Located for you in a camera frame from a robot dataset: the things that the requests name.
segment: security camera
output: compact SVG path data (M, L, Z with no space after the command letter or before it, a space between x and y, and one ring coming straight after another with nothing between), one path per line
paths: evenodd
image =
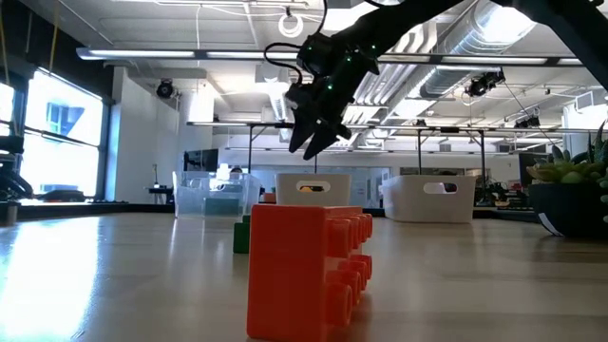
M173 80L164 79L161 80L161 84L156 89L156 94L165 100L173 99L176 95L178 95L178 90L173 87Z

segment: table surface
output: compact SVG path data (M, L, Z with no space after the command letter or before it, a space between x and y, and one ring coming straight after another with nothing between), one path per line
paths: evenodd
M374 221L373 277L331 341L605 341L608 248L538 224ZM1 341L247 341L229 221L120 214L0 229Z

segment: succulent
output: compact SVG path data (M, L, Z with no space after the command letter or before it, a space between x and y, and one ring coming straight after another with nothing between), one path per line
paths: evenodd
M591 135L587 151L574 157L568 150L560 150L553 145L551 155L546 159L537 159L536 165L526 167L530 176L540 182L578 184L597 182L608 184L606 165L608 162L608 141L602 141L604 123L599 127L595 144L591 144Z

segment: orange toy block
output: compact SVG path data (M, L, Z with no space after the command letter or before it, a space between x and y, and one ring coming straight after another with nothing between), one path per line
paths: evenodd
M371 279L371 215L360 207L255 205L249 251L247 334L325 341L348 326Z

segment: green toy block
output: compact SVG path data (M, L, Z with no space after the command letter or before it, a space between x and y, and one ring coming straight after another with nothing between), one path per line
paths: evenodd
M235 223L232 251L235 254L249 254L249 222Z

